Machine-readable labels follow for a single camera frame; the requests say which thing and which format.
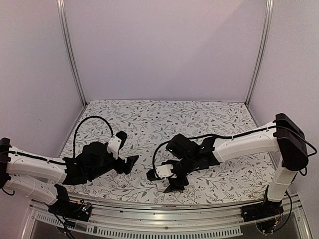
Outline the white remote control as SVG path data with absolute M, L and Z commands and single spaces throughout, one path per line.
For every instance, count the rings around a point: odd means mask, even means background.
M 164 182 L 164 183 L 159 182 L 156 184 L 156 186 L 157 186 L 157 190 L 159 192 L 164 192 L 167 189 L 167 187 L 169 186 L 169 183 L 168 182 Z

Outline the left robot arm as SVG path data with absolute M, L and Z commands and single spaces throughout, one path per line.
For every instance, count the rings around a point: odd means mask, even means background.
M 63 216 L 74 212 L 66 185 L 92 182 L 115 170 L 129 174 L 138 156 L 119 157 L 123 141 L 114 136 L 105 144 L 92 142 L 74 157 L 45 157 L 25 152 L 11 145 L 10 139 L 0 140 L 0 187 L 20 191 L 27 197 L 55 206 Z

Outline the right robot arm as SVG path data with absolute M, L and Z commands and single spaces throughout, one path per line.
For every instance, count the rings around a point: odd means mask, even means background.
M 169 160 L 155 168 L 160 178 L 171 180 L 170 189 L 175 191 L 188 185 L 187 175 L 196 169 L 206 169 L 233 158 L 265 152 L 279 152 L 281 155 L 274 179 L 265 192 L 265 201 L 258 205 L 258 213 L 268 217 L 277 209 L 285 191 L 296 174 L 309 163 L 303 131 L 284 113 L 254 130 L 232 136 L 210 134 L 204 136 L 201 144 L 182 134 L 174 136 L 166 146 L 168 152 L 178 160 Z

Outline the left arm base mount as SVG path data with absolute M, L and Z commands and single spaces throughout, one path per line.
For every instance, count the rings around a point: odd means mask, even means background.
M 55 184 L 54 187 L 57 192 L 57 201 L 48 205 L 48 211 L 63 218 L 88 222 L 92 212 L 92 204 L 84 200 L 71 202 L 65 187 L 58 184 Z

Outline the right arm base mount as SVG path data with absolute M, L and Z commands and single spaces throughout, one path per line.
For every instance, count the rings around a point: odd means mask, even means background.
M 270 220 L 255 223 L 255 226 L 257 230 L 264 235 L 273 234 L 274 232 L 279 231 L 289 221 L 293 208 L 291 196 L 287 191 L 285 192 L 285 194 L 289 198 L 290 209 L 289 214 L 284 222 L 284 208 L 282 205 L 282 201 L 271 202 L 267 199 L 266 196 L 261 203 L 241 207 L 241 217 L 243 218 L 244 222 L 252 222 L 268 217 L 273 217 Z

